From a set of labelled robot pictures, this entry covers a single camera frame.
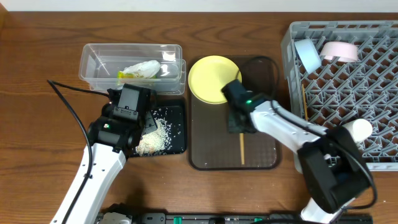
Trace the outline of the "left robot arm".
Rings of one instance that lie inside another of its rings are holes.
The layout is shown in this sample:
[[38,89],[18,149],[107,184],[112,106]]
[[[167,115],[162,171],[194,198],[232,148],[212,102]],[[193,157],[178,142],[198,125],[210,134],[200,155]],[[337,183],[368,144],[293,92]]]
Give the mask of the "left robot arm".
[[49,81],[77,121],[86,146],[76,176],[52,223],[94,223],[106,194],[126,161],[135,153],[143,135],[156,130],[150,113],[155,91],[125,84],[108,89],[100,117],[85,128],[60,93],[61,83]]

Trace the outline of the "pale green cup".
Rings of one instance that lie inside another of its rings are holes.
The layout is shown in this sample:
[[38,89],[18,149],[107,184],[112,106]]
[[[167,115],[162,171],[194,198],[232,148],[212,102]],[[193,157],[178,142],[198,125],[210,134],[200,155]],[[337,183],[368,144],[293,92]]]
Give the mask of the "pale green cup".
[[343,125],[348,130],[355,143],[361,143],[373,132],[372,124],[365,119],[356,119]]

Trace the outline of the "green snack wrapper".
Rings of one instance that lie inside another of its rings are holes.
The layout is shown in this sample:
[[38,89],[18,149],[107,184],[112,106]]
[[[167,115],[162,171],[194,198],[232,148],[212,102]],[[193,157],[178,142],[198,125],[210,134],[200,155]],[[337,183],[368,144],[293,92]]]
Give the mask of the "green snack wrapper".
[[123,73],[122,71],[119,71],[117,74],[116,83],[118,85],[122,85],[124,83],[127,83],[127,81],[130,79],[155,79],[155,78],[156,75],[153,75],[151,77],[145,77],[143,75],[140,75],[139,73]]

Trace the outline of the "light blue bowl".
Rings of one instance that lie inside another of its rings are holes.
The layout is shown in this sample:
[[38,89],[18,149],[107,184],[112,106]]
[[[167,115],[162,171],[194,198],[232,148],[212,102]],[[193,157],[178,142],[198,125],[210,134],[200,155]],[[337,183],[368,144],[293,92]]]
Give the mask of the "light blue bowl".
[[319,54],[310,39],[294,42],[295,49],[308,74],[313,73],[322,63]]

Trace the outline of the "rice pile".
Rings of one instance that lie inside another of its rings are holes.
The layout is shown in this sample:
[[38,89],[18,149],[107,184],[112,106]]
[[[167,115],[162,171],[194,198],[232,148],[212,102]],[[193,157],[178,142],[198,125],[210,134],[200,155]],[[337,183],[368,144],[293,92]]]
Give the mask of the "rice pile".
[[157,129],[140,140],[136,151],[140,156],[158,155],[172,147],[171,125],[163,118],[156,118]]

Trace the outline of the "wooden chopstick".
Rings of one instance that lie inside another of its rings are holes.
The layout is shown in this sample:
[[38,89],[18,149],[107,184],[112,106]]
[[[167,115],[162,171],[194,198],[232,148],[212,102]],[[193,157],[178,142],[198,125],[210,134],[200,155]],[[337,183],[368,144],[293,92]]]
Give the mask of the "wooden chopstick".
[[303,108],[304,108],[304,115],[305,115],[305,120],[308,121],[308,110],[307,110],[307,99],[305,96],[305,87],[304,84],[302,84],[302,96],[303,96]]
[[241,164],[245,165],[245,156],[244,156],[244,134],[239,134],[239,148],[240,148],[240,156],[241,156]]

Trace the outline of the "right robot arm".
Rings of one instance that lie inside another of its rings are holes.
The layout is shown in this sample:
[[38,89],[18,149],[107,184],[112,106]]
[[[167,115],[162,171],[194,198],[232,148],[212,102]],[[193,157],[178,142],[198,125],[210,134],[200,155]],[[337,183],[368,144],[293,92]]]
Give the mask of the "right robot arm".
[[310,194],[297,222],[334,223],[366,189],[377,191],[358,149],[373,131],[369,121],[356,119],[328,129],[246,90],[239,80],[221,91],[228,101],[232,133],[268,134],[297,155]]

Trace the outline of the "pink bowl with rice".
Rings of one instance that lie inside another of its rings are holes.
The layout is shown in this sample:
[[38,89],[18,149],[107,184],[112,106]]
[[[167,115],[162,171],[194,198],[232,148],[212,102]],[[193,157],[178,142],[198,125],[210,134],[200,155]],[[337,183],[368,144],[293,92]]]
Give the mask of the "pink bowl with rice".
[[358,48],[346,42],[327,42],[320,52],[326,60],[338,59],[339,62],[355,63],[358,61]]

